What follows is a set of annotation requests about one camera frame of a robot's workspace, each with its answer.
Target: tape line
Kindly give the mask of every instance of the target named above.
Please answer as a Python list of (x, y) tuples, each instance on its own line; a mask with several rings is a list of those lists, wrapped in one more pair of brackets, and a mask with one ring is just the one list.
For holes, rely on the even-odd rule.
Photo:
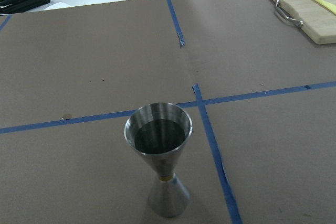
[[(211, 105), (215, 103), (233, 102), (233, 101), (246, 100), (246, 99), (252, 99), (252, 98), (268, 97), (271, 95), (309, 91), (309, 90), (315, 90), (315, 89), (325, 89), (325, 88), (332, 88), (332, 87), (336, 87), (336, 81), (317, 83), (317, 84), (311, 84), (311, 85), (305, 85), (305, 86), (297, 86), (297, 87), (285, 88), (285, 89), (268, 90), (268, 91), (249, 93), (249, 94), (232, 95), (229, 97), (207, 99), (207, 100), (202, 100), (202, 101), (204, 105)], [(192, 101), (192, 102), (178, 103), (177, 105), (182, 108), (192, 108), (192, 107), (196, 107), (198, 103), (197, 101)], [(121, 111), (121, 112), (112, 112), (108, 114), (85, 116), (82, 118), (73, 118), (70, 120), (58, 120), (58, 121), (51, 121), (51, 122), (44, 122), (44, 123), (12, 126), (12, 127), (1, 128), (0, 134), (17, 132), (17, 131), (34, 130), (34, 129), (60, 126), (60, 125), (66, 125), (66, 124), (83, 123), (83, 122), (90, 122), (90, 121), (97, 121), (97, 120), (104, 120), (104, 119), (111, 119), (111, 118), (119, 118), (123, 116), (129, 116), (133, 112), (134, 110), (127, 110), (127, 111)]]
[(332, 88), (332, 87), (336, 87), (336, 81), (317, 83), (317, 84), (311, 84), (311, 85), (305, 85), (305, 86), (297, 86), (297, 87), (284, 88), (284, 89), (267, 90), (267, 91), (248, 93), (248, 94), (232, 95), (229, 97), (207, 99), (207, 100), (204, 100), (204, 104), (210, 105), (210, 104), (216, 104), (216, 103), (233, 102), (233, 101), (247, 100), (247, 99), (252, 99), (252, 98), (269, 97), (272, 95), (288, 94), (288, 93), (309, 91), (309, 90), (315, 90), (315, 89)]
[(178, 39), (180, 40), (180, 46), (183, 46), (184, 45), (184, 38), (183, 38), (182, 30), (180, 28), (179, 21), (177, 19), (176, 13), (175, 13), (175, 9), (174, 9), (172, 0), (167, 0), (167, 4), (168, 4), (169, 11), (170, 11), (170, 14), (171, 14), (173, 22), (174, 22), (174, 26), (175, 26), (175, 30), (176, 30), (177, 35), (178, 35)]
[(7, 24), (7, 22), (10, 20), (12, 16), (8, 15), (5, 20), (2, 22), (2, 24), (0, 25), (0, 31), (5, 27), (5, 25)]
[(202, 118), (202, 121), (203, 121), (206, 136), (208, 138), (208, 142), (209, 142), (209, 145), (210, 145), (212, 156), (213, 156), (214, 161), (215, 161), (215, 165), (216, 165), (216, 169), (217, 169), (217, 172), (218, 172), (220, 184), (222, 185), (222, 189), (223, 189), (223, 192), (224, 192), (224, 197), (225, 197), (226, 205), (227, 205), (230, 217), (231, 217), (231, 221), (232, 221), (233, 224), (243, 224), (243, 221), (242, 221), (242, 219), (240, 217), (240, 214), (239, 214), (239, 211), (238, 211), (238, 206), (237, 206), (236, 199), (234, 197), (233, 191), (231, 189), (230, 183), (229, 183), (229, 181), (227, 179), (227, 176), (226, 176), (226, 173), (225, 173), (225, 169), (224, 169), (224, 165), (223, 165), (223, 159), (222, 159), (221, 153), (220, 153), (219, 148), (218, 148), (218, 144), (217, 144), (217, 141), (216, 141), (214, 131), (213, 131), (212, 126), (211, 126), (209, 116), (208, 116), (207, 111), (206, 111), (206, 107), (205, 107), (204, 100), (202, 98), (201, 90), (199, 89), (198, 84), (194, 85), (193, 89), (194, 89), (194, 92), (195, 92), (197, 106), (198, 106), (198, 109), (199, 109), (200, 114), (201, 114), (201, 118)]
[[(197, 106), (196, 102), (184, 102), (184, 103), (178, 103), (177, 105), (182, 108), (190, 108), (190, 107)], [(107, 113), (107, 114), (84, 116), (82, 118), (72, 118), (68, 120), (57, 120), (57, 121), (44, 122), (44, 123), (34, 123), (34, 124), (7, 127), (7, 128), (0, 129), (0, 134), (42, 129), (42, 128), (48, 128), (48, 127), (54, 127), (54, 126), (67, 125), (67, 124), (85, 123), (85, 122), (98, 121), (98, 120), (104, 120), (104, 119), (121, 118), (124, 116), (130, 116), (131, 114), (134, 113), (134, 111), (135, 110), (126, 110), (126, 111), (121, 111), (121, 112), (112, 112), (112, 113)]]

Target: jigger rim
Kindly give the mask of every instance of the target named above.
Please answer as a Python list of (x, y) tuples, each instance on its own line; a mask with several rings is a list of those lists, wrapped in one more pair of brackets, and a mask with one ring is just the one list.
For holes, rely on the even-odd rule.
[[(185, 140), (183, 141), (182, 144), (180, 144), (178, 147), (168, 151), (168, 152), (163, 152), (163, 153), (157, 153), (157, 154), (150, 154), (150, 153), (145, 153), (145, 152), (141, 152), (139, 151), (138, 149), (135, 148), (134, 144), (132, 143), (132, 141), (130, 139), (128, 139), (127, 137), (127, 134), (126, 134), (126, 130), (127, 130), (127, 125), (130, 124), (130, 120), (132, 118), (132, 116), (138, 112), (139, 110), (147, 107), (147, 106), (151, 106), (151, 105), (156, 105), (156, 104), (166, 104), (166, 105), (172, 105), (172, 106), (175, 106), (175, 107), (178, 107), (180, 110), (182, 110), (184, 112), (184, 114), (187, 116), (189, 122), (190, 122), (190, 129), (189, 129), (189, 132), (188, 132), (188, 135), (185, 137)], [(124, 137), (127, 141), (127, 143), (132, 147), (133, 150), (135, 150), (137, 153), (141, 154), (141, 155), (146, 155), (146, 156), (162, 156), (162, 155), (166, 155), (166, 154), (170, 154), (170, 153), (173, 153), (173, 152), (176, 152), (177, 150), (181, 149), (189, 140), (190, 136), (191, 136), (191, 133), (193, 131), (193, 122), (191, 120), (191, 117), (189, 116), (189, 114), (183, 109), (181, 108), (180, 106), (174, 104), (174, 103), (171, 103), (171, 102), (154, 102), (154, 103), (149, 103), (147, 105), (144, 105), (140, 108), (138, 108), (137, 110), (135, 110), (131, 115), (130, 117), (127, 119), (126, 121), (126, 124), (125, 124), (125, 127), (124, 127)]]

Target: blue painter's tape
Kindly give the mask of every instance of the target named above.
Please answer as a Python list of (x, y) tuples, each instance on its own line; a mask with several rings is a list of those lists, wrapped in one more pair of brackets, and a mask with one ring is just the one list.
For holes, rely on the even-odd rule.
[(272, 95), (288, 94), (288, 93), (310, 91), (310, 90), (315, 90), (315, 89), (325, 89), (325, 88), (332, 88), (332, 87), (336, 87), (336, 81), (317, 83), (317, 84), (311, 84), (311, 85), (305, 85), (305, 86), (297, 86), (297, 87), (284, 88), (284, 89), (266, 90), (262, 92), (255, 92), (255, 93), (248, 93), (248, 94), (232, 95), (229, 97), (207, 99), (207, 100), (204, 100), (204, 104), (210, 105), (210, 104), (216, 104), (216, 103), (233, 102), (233, 101), (247, 100), (247, 99), (252, 99), (252, 98), (269, 97)]
[(10, 20), (12, 16), (8, 15), (5, 20), (2, 22), (2, 24), (0, 25), (0, 31), (5, 27), (5, 25), (7, 24), (7, 22)]
[(42, 128), (48, 128), (48, 127), (54, 127), (54, 126), (67, 125), (67, 124), (92, 122), (92, 121), (111, 119), (111, 118), (120, 118), (123, 116), (129, 116), (133, 113), (134, 113), (134, 110), (127, 110), (127, 111), (122, 111), (122, 112), (114, 112), (114, 113), (101, 114), (101, 115), (84, 116), (82, 118), (73, 118), (69, 120), (58, 120), (58, 121), (51, 121), (51, 122), (44, 122), (44, 123), (34, 123), (34, 124), (27, 124), (27, 125), (21, 125), (21, 126), (13, 126), (13, 127), (7, 127), (7, 128), (0, 129), (0, 134), (42, 129)]
[[(285, 89), (268, 90), (268, 91), (249, 93), (249, 94), (233, 95), (230, 97), (221, 97), (221, 98), (214, 98), (214, 99), (207, 99), (207, 100), (202, 99), (202, 102), (204, 103), (204, 105), (210, 105), (210, 104), (215, 104), (215, 103), (233, 102), (233, 101), (246, 100), (246, 99), (252, 99), (252, 98), (268, 97), (271, 95), (287, 94), (287, 93), (294, 93), (294, 92), (301, 92), (301, 91), (310, 91), (310, 90), (315, 90), (315, 89), (325, 89), (325, 88), (332, 88), (332, 87), (336, 87), (336, 81), (317, 83), (317, 84), (311, 84), (311, 85), (305, 85), (305, 86), (298, 86), (298, 87), (292, 87), (292, 88), (285, 88)], [(183, 102), (183, 103), (178, 103), (177, 105), (182, 108), (192, 108), (192, 107), (198, 106), (198, 102), (197, 101)], [(58, 121), (51, 121), (51, 122), (44, 122), (44, 123), (35, 123), (35, 124), (7, 127), (7, 128), (0, 129), (0, 134), (17, 132), (17, 131), (27, 131), (27, 130), (33, 130), (33, 129), (41, 129), (41, 128), (54, 127), (54, 126), (61, 126), (61, 125), (66, 125), (66, 124), (84, 123), (84, 122), (90, 122), (90, 121), (119, 118), (123, 116), (129, 116), (134, 111), (135, 110), (127, 110), (127, 111), (113, 112), (113, 113), (102, 114), (102, 115), (85, 116), (82, 118), (74, 118), (70, 120), (58, 120)]]
[(185, 109), (185, 108), (197, 107), (197, 102), (183, 102), (183, 103), (177, 103), (176, 105)]
[(211, 152), (212, 152), (212, 156), (214, 158), (215, 161), (215, 165), (216, 165), (216, 169), (218, 172), (218, 176), (219, 176), (219, 180), (220, 180), (220, 184), (222, 185), (222, 189), (224, 192), (224, 196), (225, 196), (225, 200), (226, 200), (226, 205), (231, 217), (231, 221), (233, 224), (243, 224), (243, 221), (240, 217), (239, 211), (238, 211), (238, 206), (237, 206), (237, 202), (236, 199), (234, 197), (234, 194), (232, 192), (230, 183), (227, 179), (226, 173), (225, 173), (225, 169), (224, 169), (224, 165), (223, 165), (223, 159), (221, 156), (221, 153), (219, 151), (218, 148), (218, 144), (215, 138), (215, 134), (214, 131), (212, 129), (211, 126), (211, 122), (209, 119), (209, 116), (207, 114), (206, 111), (206, 107), (202, 98), (202, 94), (201, 94), (201, 90), (199, 89), (198, 84), (193, 86), (194, 92), (195, 92), (195, 96), (196, 96), (196, 102), (197, 102), (197, 106), (198, 109), (200, 111), (201, 114), (201, 118), (203, 121), (203, 125), (204, 125), (204, 129), (205, 129), (205, 133), (206, 136), (208, 138), (208, 142), (211, 148)]
[(171, 14), (173, 22), (174, 22), (175, 30), (176, 30), (178, 38), (180, 40), (180, 46), (183, 46), (184, 45), (184, 38), (183, 38), (182, 30), (180, 28), (179, 21), (177, 19), (177, 16), (176, 16), (176, 13), (175, 13), (175, 10), (174, 10), (172, 0), (167, 0), (167, 4), (168, 4), (169, 11), (170, 11), (170, 14)]

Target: jigger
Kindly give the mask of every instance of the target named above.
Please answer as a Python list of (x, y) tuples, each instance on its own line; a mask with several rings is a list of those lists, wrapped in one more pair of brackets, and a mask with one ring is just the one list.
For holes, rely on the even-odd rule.
[(189, 192), (173, 170), (192, 128), (190, 116), (171, 103), (141, 107), (126, 122), (126, 141), (158, 174), (148, 204), (162, 217), (175, 217), (188, 205)]

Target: wooden cutting board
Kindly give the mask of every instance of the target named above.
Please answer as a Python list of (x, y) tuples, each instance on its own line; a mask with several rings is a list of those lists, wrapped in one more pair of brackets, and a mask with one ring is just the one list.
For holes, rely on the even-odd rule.
[[(325, 1), (336, 4), (336, 0)], [(322, 5), (313, 0), (280, 0), (279, 6), (303, 21), (301, 29), (316, 44), (336, 43), (336, 15)]]

